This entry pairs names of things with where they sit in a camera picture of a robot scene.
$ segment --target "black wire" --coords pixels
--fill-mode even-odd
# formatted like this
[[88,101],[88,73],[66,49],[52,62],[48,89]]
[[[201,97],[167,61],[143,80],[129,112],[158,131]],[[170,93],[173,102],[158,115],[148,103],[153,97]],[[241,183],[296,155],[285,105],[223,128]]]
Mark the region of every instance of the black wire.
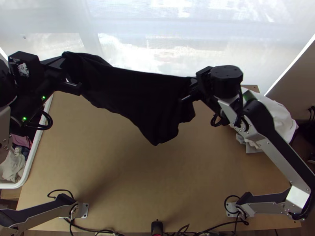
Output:
[[243,219],[240,219],[240,220],[225,222],[225,223],[216,225],[216,226],[214,226],[214,227],[212,227],[212,228],[209,228],[209,229],[206,229],[206,230],[204,230],[204,231],[198,232],[198,233],[196,233],[194,236],[199,236],[199,235],[201,235],[201,234],[208,233],[209,231],[211,231],[211,230],[213,230],[213,229],[216,229],[216,228],[219,228],[219,227],[224,226],[224,225],[236,224],[236,223],[243,223],[244,225],[249,225],[249,222],[248,222],[248,221],[245,221],[245,220],[243,220]]
[[309,108],[308,111],[309,111],[309,119],[308,119],[308,122],[310,122],[310,121],[311,121],[311,118],[312,118],[312,109]]
[[68,192],[68,193],[71,195],[71,197],[74,199],[73,194],[72,194],[69,190],[67,190],[67,189],[55,189],[55,190],[51,191],[50,193],[48,193],[48,194],[47,194],[47,197],[56,199],[56,197],[50,196],[50,195],[51,195],[52,193],[54,193],[54,192]]
[[305,208],[305,210],[303,212],[301,212],[300,214],[294,214],[292,212],[289,212],[289,214],[292,216],[292,219],[293,220],[299,220],[299,219],[302,219],[302,218],[306,218],[307,215],[308,215],[308,211],[312,205],[312,202],[313,202],[313,194],[311,194],[309,196],[309,201],[308,201],[308,205],[307,207]]
[[71,221],[70,221],[70,224],[69,224],[69,232],[70,232],[71,236],[73,236],[73,233],[72,233],[72,230],[71,230],[71,226],[72,226],[72,224],[73,224],[73,221],[74,221],[74,220],[71,220]]
[[240,128],[241,127],[241,118],[242,118],[242,113],[243,113],[243,94],[242,94],[242,89],[240,88],[238,90],[238,94],[239,94],[239,108],[237,111],[237,117],[235,120],[235,126]]
[[315,106],[311,106],[311,109],[313,110],[313,119],[312,119],[312,121],[313,121],[314,117],[315,117]]
[[230,212],[227,208],[226,208],[226,202],[228,201],[229,198],[231,197],[237,197],[239,199],[239,196],[236,196],[236,195],[230,195],[228,196],[225,200],[224,200],[224,208],[227,212],[229,212],[230,214],[237,214],[239,211],[236,211],[236,212]]
[[118,235],[118,236],[124,236],[124,235],[121,234],[121,233],[114,232],[114,231],[109,230],[109,229],[95,230],[95,229],[83,228],[83,227],[81,227],[81,226],[79,226],[79,225],[76,225],[76,224],[74,223],[74,219],[73,219],[72,221],[69,221],[69,220],[67,220],[67,219],[64,219],[64,220],[65,220],[68,224],[70,224],[70,227],[73,226],[74,228],[80,229],[80,230],[82,230],[82,231],[96,233],[95,236],[97,236],[99,233],[115,234],[115,235]]
[[238,218],[239,218],[239,215],[240,215],[240,212],[237,214],[236,221],[235,221],[235,226],[234,226],[234,231],[233,231],[232,236],[235,236],[235,233],[236,233],[236,226],[237,226],[237,220],[238,220]]
[[47,125],[41,125],[33,122],[28,122],[25,127],[31,128],[31,129],[36,129],[36,130],[48,130],[52,127],[53,125],[53,120],[52,117],[47,113],[44,112],[42,109],[38,110],[39,113],[41,113],[46,119],[47,119]]
[[210,125],[213,126],[213,127],[218,127],[220,126],[222,123],[221,123],[221,120],[219,120],[217,123],[215,123],[215,121],[217,120],[218,118],[218,114],[214,114],[213,115],[213,118],[211,119],[211,122],[210,122]]

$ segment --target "laundry basket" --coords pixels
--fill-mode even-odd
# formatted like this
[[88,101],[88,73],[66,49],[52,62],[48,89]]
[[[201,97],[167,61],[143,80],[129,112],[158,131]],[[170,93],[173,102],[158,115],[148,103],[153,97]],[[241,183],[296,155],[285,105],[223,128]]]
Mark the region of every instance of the laundry basket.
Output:
[[[44,105],[44,111],[48,113],[49,108],[50,108],[50,104],[52,102],[52,97],[53,95],[51,95],[51,97],[49,99],[47,99],[45,105]],[[44,125],[46,122],[46,118],[42,115],[41,120],[40,120],[40,124]],[[7,180],[0,180],[0,189],[4,189],[4,188],[19,188],[21,187],[27,180],[28,178],[28,174],[30,173],[32,164],[33,164],[33,160],[35,157],[35,153],[37,151],[37,147],[39,144],[39,141],[41,140],[41,136],[42,136],[43,130],[37,130],[35,133],[35,137],[33,140],[33,144],[32,147],[30,149],[30,153],[28,155],[28,159],[25,163],[25,168],[24,168],[24,172],[23,175],[21,177],[21,179],[17,182],[17,183],[13,183]]]

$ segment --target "white curtain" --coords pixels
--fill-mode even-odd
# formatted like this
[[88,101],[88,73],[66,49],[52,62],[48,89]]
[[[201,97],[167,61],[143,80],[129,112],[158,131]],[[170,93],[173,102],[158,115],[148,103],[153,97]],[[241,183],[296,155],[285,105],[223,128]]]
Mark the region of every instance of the white curtain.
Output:
[[312,0],[0,0],[0,47],[97,54],[113,66],[193,76],[236,65],[265,93],[315,33]]

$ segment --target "clothing pile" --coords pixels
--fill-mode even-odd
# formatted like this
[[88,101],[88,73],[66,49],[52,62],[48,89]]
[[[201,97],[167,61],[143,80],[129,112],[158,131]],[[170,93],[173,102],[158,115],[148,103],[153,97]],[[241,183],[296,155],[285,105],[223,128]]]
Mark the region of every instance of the clothing pile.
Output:
[[12,135],[12,148],[4,162],[0,164],[0,179],[18,182],[24,172],[25,163],[32,147],[29,137]]

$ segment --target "wooden table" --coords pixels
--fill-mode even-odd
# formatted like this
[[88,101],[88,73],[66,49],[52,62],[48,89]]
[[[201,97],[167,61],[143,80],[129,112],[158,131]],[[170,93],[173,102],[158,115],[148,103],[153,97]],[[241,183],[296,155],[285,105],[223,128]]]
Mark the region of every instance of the wooden table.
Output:
[[[155,147],[121,115],[56,92],[50,108],[54,125],[43,133],[18,209],[48,202],[48,192],[65,188],[90,204],[88,218],[76,220],[83,227],[150,232],[159,219],[166,232],[188,223],[189,230],[201,231],[234,220],[223,207],[228,195],[289,187],[264,153],[245,154],[233,129],[210,126],[213,112],[200,101],[194,107],[196,117],[180,124],[178,136]],[[237,229],[300,227],[284,215],[248,221]],[[69,225],[57,218],[34,229],[68,231]]]

